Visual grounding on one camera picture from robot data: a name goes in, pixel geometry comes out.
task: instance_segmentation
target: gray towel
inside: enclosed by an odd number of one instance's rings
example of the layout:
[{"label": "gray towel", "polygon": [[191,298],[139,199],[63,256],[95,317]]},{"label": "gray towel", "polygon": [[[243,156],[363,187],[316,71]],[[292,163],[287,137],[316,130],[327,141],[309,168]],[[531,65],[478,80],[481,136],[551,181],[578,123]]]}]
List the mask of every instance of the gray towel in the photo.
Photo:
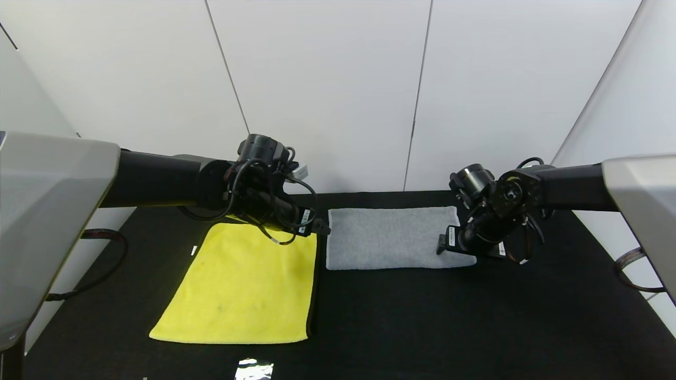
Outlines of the gray towel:
[{"label": "gray towel", "polygon": [[455,207],[329,210],[327,269],[453,268],[474,256],[437,255],[439,234],[459,225]]}]

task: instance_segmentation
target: microfiber cloth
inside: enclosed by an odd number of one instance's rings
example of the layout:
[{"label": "microfiber cloth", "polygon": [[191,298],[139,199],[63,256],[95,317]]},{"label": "microfiber cloth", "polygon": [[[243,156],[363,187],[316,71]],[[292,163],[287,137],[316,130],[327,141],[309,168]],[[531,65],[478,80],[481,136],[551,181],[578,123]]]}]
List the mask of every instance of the microfiber cloth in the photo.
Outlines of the microfiber cloth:
[{"label": "microfiber cloth", "polygon": [[314,235],[278,245],[248,224],[215,224],[150,337],[233,344],[307,339],[316,248]]},{"label": "microfiber cloth", "polygon": [[327,269],[454,268],[474,256],[437,255],[439,235],[458,226],[456,208],[329,210]]}]

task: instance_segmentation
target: black table surface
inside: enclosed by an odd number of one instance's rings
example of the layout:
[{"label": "black table surface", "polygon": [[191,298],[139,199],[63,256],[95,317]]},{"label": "black table surface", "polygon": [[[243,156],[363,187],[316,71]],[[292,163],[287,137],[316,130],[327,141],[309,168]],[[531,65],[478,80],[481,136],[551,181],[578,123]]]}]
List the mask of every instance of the black table surface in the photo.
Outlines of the black table surface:
[{"label": "black table surface", "polygon": [[[446,191],[326,194],[320,203],[324,218],[329,208],[455,205]],[[121,230],[127,261],[59,309],[27,356],[27,379],[229,380],[244,358],[273,362],[274,380],[676,379],[676,340],[615,278],[587,229],[571,212],[541,226],[547,243],[522,266],[329,271],[323,239],[308,340],[199,345],[148,333],[210,225],[175,208],[139,208]],[[506,247],[522,249],[521,234]],[[83,282],[118,250],[110,244]]]}]

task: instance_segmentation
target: white enclosure panel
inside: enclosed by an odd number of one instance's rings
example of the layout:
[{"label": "white enclosure panel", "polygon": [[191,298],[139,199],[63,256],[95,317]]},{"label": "white enclosure panel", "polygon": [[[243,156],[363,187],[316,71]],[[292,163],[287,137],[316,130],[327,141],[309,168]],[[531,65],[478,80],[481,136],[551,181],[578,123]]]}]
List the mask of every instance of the white enclosure panel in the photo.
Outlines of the white enclosure panel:
[{"label": "white enclosure panel", "polygon": [[252,133],[317,192],[402,190],[429,0],[209,4]]},{"label": "white enclosure panel", "polygon": [[2,32],[0,32],[0,130],[77,137],[75,130],[56,108],[19,56],[19,52]]},{"label": "white enclosure panel", "polygon": [[406,190],[481,163],[549,162],[639,0],[435,0]]},{"label": "white enclosure panel", "polygon": [[0,20],[83,137],[237,157],[246,129],[203,1],[0,1]]},{"label": "white enclosure panel", "polygon": [[[644,2],[615,60],[557,153],[554,165],[676,153],[675,20],[676,2]],[[638,246],[620,214],[578,212],[577,215],[611,257],[617,258]],[[639,285],[659,286],[646,259],[632,264],[625,272]],[[665,322],[672,326],[676,323]]]},{"label": "white enclosure panel", "polygon": [[[47,96],[19,53],[1,33],[0,130],[76,138],[75,130]],[[133,210],[134,208],[97,210],[87,228],[119,229]],[[73,290],[107,243],[103,240],[80,240],[64,262],[51,291],[63,293]],[[62,304],[63,302],[43,304],[26,334],[26,350],[32,347]]]}]

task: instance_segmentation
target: label sticker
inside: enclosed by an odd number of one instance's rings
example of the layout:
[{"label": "label sticker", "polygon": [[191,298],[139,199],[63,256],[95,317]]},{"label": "label sticker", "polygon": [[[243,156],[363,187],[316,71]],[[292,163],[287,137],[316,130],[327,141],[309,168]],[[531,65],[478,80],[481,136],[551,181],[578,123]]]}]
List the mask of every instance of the label sticker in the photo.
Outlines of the label sticker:
[{"label": "label sticker", "polygon": [[[303,218],[300,220],[301,224],[307,222],[308,219],[310,219],[310,209],[309,209],[309,208],[306,209],[306,210],[303,212]],[[305,233],[305,228],[306,228],[306,227],[307,227],[307,226],[303,226],[303,227],[299,228],[299,229],[298,229],[298,233]]]},{"label": "label sticker", "polygon": [[448,245],[456,246],[456,228],[453,226],[448,226]]}]

